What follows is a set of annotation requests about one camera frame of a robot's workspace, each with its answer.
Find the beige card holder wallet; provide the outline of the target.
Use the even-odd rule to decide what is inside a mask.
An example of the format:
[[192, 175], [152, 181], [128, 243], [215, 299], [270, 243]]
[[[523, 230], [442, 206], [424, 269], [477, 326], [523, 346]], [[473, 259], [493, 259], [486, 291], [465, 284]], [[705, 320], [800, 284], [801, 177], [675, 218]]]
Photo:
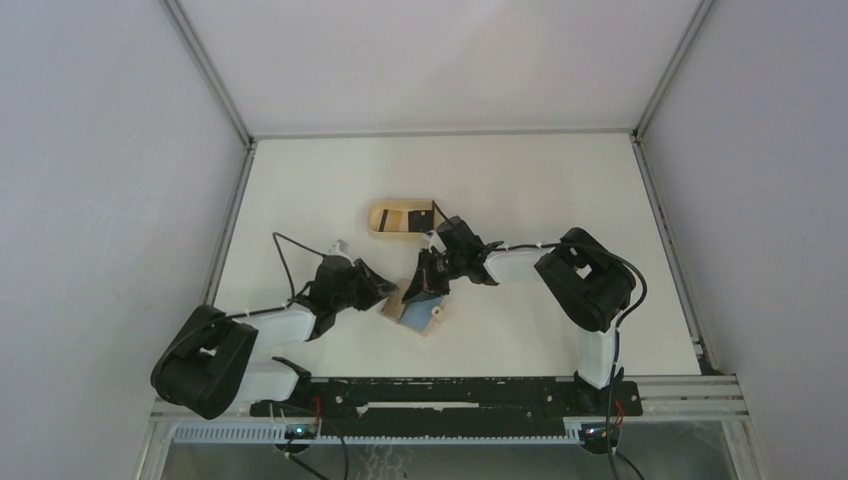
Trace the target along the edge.
[[397, 290], [381, 305], [378, 312], [394, 324], [426, 337], [445, 319], [446, 296], [414, 303], [403, 303], [402, 297], [409, 287], [408, 279], [397, 283]]

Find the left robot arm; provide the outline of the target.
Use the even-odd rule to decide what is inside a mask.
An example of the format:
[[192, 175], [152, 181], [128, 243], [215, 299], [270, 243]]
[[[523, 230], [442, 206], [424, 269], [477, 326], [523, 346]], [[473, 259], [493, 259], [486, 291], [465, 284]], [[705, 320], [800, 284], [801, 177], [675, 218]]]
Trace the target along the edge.
[[155, 364], [150, 383], [163, 400], [215, 419], [235, 402], [273, 400], [290, 417], [311, 407], [311, 388], [291, 363], [275, 360], [283, 344], [318, 339], [339, 313], [367, 311], [396, 285], [363, 260], [327, 255], [313, 280], [280, 307], [227, 314], [198, 306]]

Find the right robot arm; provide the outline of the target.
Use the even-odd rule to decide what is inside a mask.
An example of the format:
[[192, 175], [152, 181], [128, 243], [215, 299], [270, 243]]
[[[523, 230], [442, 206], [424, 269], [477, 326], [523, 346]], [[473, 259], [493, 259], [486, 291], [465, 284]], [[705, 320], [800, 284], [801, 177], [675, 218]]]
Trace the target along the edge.
[[410, 307], [446, 297], [452, 281], [499, 286], [540, 282], [579, 330], [576, 376], [579, 406], [605, 415], [618, 400], [613, 385], [621, 366], [619, 333], [637, 304], [631, 295], [645, 286], [635, 266], [603, 247], [586, 230], [573, 227], [555, 243], [507, 245], [484, 242], [460, 217], [434, 231], [442, 245], [418, 253], [417, 265], [401, 303]]

